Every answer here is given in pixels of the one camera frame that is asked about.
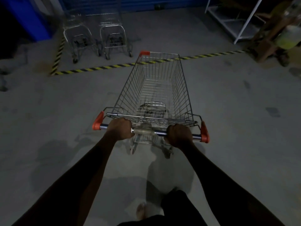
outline hazard tape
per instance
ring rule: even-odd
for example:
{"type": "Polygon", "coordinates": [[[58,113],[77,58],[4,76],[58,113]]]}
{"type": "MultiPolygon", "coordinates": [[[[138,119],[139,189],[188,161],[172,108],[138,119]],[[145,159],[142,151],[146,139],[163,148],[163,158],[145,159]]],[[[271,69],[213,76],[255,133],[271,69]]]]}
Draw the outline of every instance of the hazard tape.
{"type": "Polygon", "coordinates": [[[117,65],[110,65],[110,66],[103,66],[103,67],[90,67],[90,68],[77,69],[77,70],[55,71],[55,72],[52,72],[51,75],[53,76],[53,75],[64,75],[64,74],[89,72],[89,71],[96,71],[96,70],[108,70],[108,69],[112,69],[112,68],[131,67],[131,66],[134,66],[135,64],[146,65],[146,64],[154,64],[154,63],[171,62],[171,61],[176,61],[176,60],[207,58],[207,57],[215,57],[215,56],[221,56],[221,55],[230,55],[230,54],[238,54],[238,53],[246,53],[246,52],[247,51],[244,51],[244,50],[227,51],[227,52],[202,54],[202,55],[195,55],[195,56],[185,56],[185,57],[179,57],[179,58],[175,58],[175,59],[162,59],[162,60],[145,61],[145,62],[138,62],[138,63],[117,64],[117,65]]]}
{"type": "Polygon", "coordinates": [[[50,75],[55,75],[56,74],[56,71],[58,70],[58,64],[60,63],[60,60],[61,60],[61,56],[62,56],[62,53],[63,53],[63,49],[64,49],[64,46],[65,46],[65,37],[62,37],[62,41],[60,43],[60,46],[58,47],[58,52],[57,52],[57,56],[55,58],[55,62],[52,66],[52,71],[50,73],[50,75]]]}

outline person's left arm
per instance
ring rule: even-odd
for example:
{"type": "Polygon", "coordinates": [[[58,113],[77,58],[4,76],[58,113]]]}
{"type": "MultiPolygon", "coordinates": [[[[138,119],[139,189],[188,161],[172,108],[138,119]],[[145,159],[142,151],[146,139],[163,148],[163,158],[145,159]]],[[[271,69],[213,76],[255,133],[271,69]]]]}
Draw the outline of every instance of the person's left arm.
{"type": "Polygon", "coordinates": [[[113,119],[103,138],[56,180],[13,226],[83,225],[118,140],[131,138],[132,124],[113,119]]]}

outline red plastic corner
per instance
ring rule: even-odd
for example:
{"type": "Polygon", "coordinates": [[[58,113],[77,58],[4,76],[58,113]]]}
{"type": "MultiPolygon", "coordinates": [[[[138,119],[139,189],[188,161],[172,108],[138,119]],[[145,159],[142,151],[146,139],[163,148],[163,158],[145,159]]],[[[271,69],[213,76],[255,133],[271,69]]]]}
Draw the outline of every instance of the red plastic corner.
{"type": "Polygon", "coordinates": [[[139,57],[143,56],[143,55],[150,55],[151,53],[149,51],[141,51],[139,54],[139,57]]]}
{"type": "Polygon", "coordinates": [[[201,137],[202,137],[201,142],[209,143],[210,136],[204,121],[201,122],[201,137]]]}
{"type": "Polygon", "coordinates": [[[104,111],[101,111],[92,125],[93,130],[100,130],[100,125],[102,124],[103,121],[103,115],[104,115],[104,111]]]}

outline floor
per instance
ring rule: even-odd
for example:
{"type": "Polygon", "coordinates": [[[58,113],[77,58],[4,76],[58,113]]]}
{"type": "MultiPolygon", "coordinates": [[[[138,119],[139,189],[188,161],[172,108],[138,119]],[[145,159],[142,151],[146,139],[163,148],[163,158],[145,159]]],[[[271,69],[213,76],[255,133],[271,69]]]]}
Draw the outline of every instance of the floor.
{"type": "MultiPolygon", "coordinates": [[[[203,10],[124,14],[133,58],[115,53],[107,61],[86,51],[73,65],[65,49],[59,70],[134,62],[142,49],[181,56],[241,49],[203,10]]],[[[103,131],[92,131],[92,122],[103,108],[114,106],[131,71],[49,77],[60,40],[56,34],[21,46],[14,60],[0,62],[12,72],[5,77],[9,91],[0,93],[3,226],[16,221],[102,137],[103,131]]],[[[193,113],[202,115],[211,137],[197,147],[286,226],[300,225],[300,66],[284,68],[275,60],[257,64],[248,54],[184,60],[182,66],[193,113]]],[[[209,226],[219,225],[179,150],[165,159],[160,149],[139,145],[129,155],[126,144],[116,144],[85,226],[135,220],[135,209],[145,200],[149,215],[162,214],[156,196],[175,186],[188,194],[209,226]]]]}

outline human arm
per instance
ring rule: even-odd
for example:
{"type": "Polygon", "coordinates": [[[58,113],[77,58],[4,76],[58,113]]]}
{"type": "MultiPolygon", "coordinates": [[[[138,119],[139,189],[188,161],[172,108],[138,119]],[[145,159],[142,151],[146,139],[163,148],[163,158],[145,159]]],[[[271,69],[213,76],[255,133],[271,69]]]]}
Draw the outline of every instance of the human arm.
{"type": "Polygon", "coordinates": [[[128,139],[132,124],[113,119],[103,138],[56,180],[13,226],[83,225],[118,140],[128,139]]]}
{"type": "Polygon", "coordinates": [[[165,140],[179,148],[189,160],[221,226],[284,226],[260,201],[198,150],[188,127],[179,124],[169,126],[165,140]]]}

